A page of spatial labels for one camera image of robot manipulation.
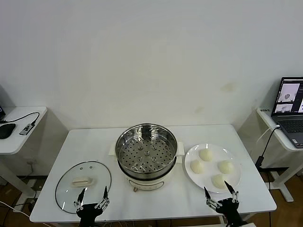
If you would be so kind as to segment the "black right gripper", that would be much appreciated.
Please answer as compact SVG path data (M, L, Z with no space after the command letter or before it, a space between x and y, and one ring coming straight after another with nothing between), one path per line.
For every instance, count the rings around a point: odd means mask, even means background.
M208 192L208 190L204 187L205 192L205 198L206 198L206 204L211 209L216 210L217 213L223 214L224 217L227 220L227 227L241 227L243 225L246 225L247 222L242 219L242 217L239 215L237 209L239 207L239 200L238 195L239 192L235 191L234 188L228 184L226 181L224 181L227 189L232 195L232 198L227 198L218 201L218 204L216 201L211 199L211 196Z

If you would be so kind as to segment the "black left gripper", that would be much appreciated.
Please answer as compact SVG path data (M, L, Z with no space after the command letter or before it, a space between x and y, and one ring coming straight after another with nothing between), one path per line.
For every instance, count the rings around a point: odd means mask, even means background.
M100 216L105 210L110 201L108 197L107 186L105 186L103 198L100 203L95 204L84 204L82 206L83 198L85 194L85 188L82 189L81 193L78 195L76 201L73 202L76 208L76 214L80 218L80 227L94 227L96 217Z

